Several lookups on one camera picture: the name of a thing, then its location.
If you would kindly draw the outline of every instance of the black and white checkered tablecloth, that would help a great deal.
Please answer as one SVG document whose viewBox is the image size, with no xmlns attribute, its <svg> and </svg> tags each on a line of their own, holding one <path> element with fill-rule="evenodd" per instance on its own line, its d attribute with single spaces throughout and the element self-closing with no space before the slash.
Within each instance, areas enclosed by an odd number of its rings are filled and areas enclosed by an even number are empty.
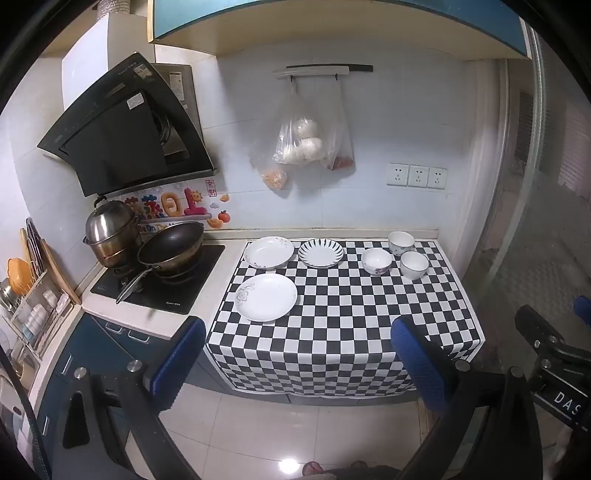
<svg viewBox="0 0 591 480">
<path fill-rule="evenodd" d="M 255 323 L 235 309 L 245 280 L 266 272 L 241 260 L 207 337 L 207 349 L 230 383 L 252 392 L 300 395 L 398 395 L 414 388 L 390 343 L 390 325 L 402 314 L 452 358 L 467 358 L 484 341 L 465 293 L 435 241 L 417 241 L 430 260 L 427 274 L 404 278 L 370 276 L 361 265 L 366 248 L 388 249 L 384 241 L 340 241 L 345 256 L 337 267 L 316 270 L 297 256 L 285 268 L 297 286 L 290 313 Z"/>
</svg>

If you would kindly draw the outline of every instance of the floor tile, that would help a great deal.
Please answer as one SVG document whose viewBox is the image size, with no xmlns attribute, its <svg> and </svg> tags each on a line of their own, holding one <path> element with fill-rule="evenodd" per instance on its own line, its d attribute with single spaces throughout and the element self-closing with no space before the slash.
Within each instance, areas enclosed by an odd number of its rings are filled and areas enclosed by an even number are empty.
<svg viewBox="0 0 591 480">
<path fill-rule="evenodd" d="M 184 384 L 160 420 L 167 430 L 208 445 L 221 398 L 221 393 Z"/>
<path fill-rule="evenodd" d="M 308 462 L 314 455 L 318 407 L 224 395 L 211 446 L 272 460 Z"/>
<path fill-rule="evenodd" d="M 420 444 L 415 401 L 372 407 L 320 407 L 314 460 L 355 460 L 402 469 Z"/>
<path fill-rule="evenodd" d="M 203 443 L 183 437 L 178 433 L 169 432 L 168 434 L 172 438 L 179 451 L 189 462 L 189 465 L 193 467 L 193 470 L 195 470 L 199 476 L 202 476 L 203 467 L 205 466 L 205 459 L 207 456 L 207 449 L 209 447 Z M 132 434 L 129 435 L 127 444 L 125 446 L 125 451 L 127 452 L 131 465 L 134 467 L 135 473 L 143 476 L 147 480 L 154 479 L 154 476 L 152 475 L 152 472 L 150 472 L 148 465 L 146 465 L 144 457 L 140 453 L 138 445 L 135 443 L 135 439 Z"/>
<path fill-rule="evenodd" d="M 203 480 L 282 480 L 301 476 L 303 463 L 293 473 L 283 473 L 279 462 L 240 455 L 210 447 Z"/>
</svg>

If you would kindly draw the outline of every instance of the white wall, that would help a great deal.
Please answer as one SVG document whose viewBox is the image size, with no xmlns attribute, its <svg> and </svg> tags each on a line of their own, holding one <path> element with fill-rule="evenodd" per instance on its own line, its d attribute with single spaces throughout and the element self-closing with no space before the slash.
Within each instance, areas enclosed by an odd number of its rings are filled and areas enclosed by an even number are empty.
<svg viewBox="0 0 591 480">
<path fill-rule="evenodd" d="M 96 264 L 92 251 L 82 243 L 92 199 L 84 197 L 69 165 L 37 148 L 63 111 L 61 59 L 42 58 L 29 69 L 2 116 L 8 124 L 14 185 L 20 187 L 25 210 L 76 286 Z M 12 227 L 15 233 L 24 227 L 24 218 Z M 15 255 L 22 256 L 20 249 Z"/>
<path fill-rule="evenodd" d="M 18 185 L 17 173 L 14 169 L 12 148 L 9 141 L 7 115 L 0 115 L 0 191 L 4 199 L 4 215 L 0 219 L 0 281 L 7 276 L 9 258 L 22 257 L 23 251 L 19 230 L 25 226 L 29 216 L 27 205 L 22 198 Z M 5 323 L 2 315 L 9 315 L 4 309 L 0 314 L 0 330 L 3 331 L 14 346 L 17 339 L 15 333 Z"/>
<path fill-rule="evenodd" d="M 299 41 L 221 58 L 156 46 L 156 60 L 193 67 L 204 140 L 219 167 L 217 190 L 232 197 L 228 228 L 437 228 L 442 238 L 454 237 L 475 117 L 467 63 L 422 47 L 361 39 Z M 258 120 L 285 89 L 272 71 L 302 63 L 374 66 L 373 73 L 342 80 L 356 166 L 302 168 L 273 192 L 250 166 L 248 149 Z M 305 92 L 314 82 L 298 80 Z M 447 168 L 447 187 L 387 186 L 388 163 Z"/>
</svg>

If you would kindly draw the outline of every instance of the cup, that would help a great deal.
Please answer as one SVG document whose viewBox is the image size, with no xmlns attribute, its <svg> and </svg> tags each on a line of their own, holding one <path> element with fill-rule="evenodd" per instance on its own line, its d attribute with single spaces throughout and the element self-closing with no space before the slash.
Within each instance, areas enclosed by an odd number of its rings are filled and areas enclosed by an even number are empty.
<svg viewBox="0 0 591 480">
<path fill-rule="evenodd" d="M 395 257 L 400 257 L 404 252 L 414 248 L 414 237 L 406 232 L 391 232 L 388 235 L 390 251 Z"/>
</svg>

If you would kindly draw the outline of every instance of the black range hood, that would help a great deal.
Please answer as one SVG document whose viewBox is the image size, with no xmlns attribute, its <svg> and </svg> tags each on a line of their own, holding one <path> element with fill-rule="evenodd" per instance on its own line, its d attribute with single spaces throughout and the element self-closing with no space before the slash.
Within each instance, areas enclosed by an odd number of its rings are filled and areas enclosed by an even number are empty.
<svg viewBox="0 0 591 480">
<path fill-rule="evenodd" d="M 173 131 L 185 149 L 165 154 Z M 76 170 L 85 196 L 214 173 L 188 114 L 139 53 L 82 93 L 38 146 Z"/>
</svg>

